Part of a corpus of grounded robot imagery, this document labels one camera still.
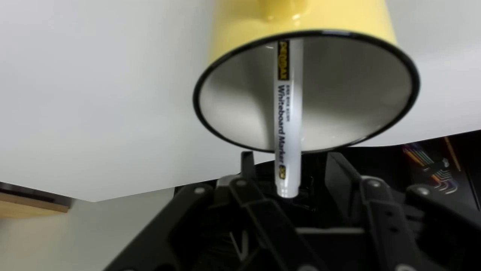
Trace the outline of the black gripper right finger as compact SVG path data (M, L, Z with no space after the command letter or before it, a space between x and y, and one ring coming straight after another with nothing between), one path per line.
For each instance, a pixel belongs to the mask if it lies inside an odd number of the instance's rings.
M380 271L481 271L481 217L468 206L428 185L396 191L339 152L324 184L342 220L365 229Z

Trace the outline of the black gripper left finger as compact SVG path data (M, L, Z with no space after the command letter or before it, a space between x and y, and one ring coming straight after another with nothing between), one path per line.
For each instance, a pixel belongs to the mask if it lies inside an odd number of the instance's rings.
M258 188L244 152L237 175L177 190L103 271L325 271L325 264Z

